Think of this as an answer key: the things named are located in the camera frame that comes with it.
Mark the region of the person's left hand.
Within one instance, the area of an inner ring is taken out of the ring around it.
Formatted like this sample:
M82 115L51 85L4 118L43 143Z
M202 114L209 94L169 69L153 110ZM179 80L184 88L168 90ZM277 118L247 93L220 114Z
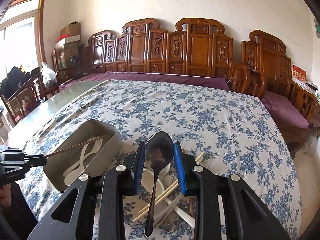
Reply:
M3 207L11 206L11 184L0 186L0 203Z

